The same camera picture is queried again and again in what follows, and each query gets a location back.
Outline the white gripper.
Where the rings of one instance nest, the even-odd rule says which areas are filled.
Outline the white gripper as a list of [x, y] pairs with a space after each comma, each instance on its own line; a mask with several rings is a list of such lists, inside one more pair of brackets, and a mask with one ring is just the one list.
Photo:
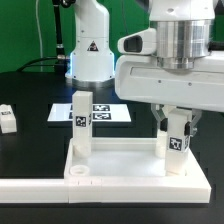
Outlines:
[[120, 99], [155, 103], [151, 111], [161, 131], [167, 130], [174, 106], [192, 108], [184, 134], [194, 137], [201, 110], [224, 112], [224, 53], [196, 59], [189, 70], [161, 69], [150, 56], [121, 56], [116, 64], [115, 92]]

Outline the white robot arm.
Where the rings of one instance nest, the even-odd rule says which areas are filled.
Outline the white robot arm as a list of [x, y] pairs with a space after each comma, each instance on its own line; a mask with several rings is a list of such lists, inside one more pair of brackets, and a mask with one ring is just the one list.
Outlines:
[[119, 98], [224, 112], [224, 45], [211, 40], [218, 0], [136, 0], [147, 29], [109, 48], [109, 13], [96, 0], [57, 0], [75, 8], [76, 46], [65, 77], [79, 85], [115, 82]]

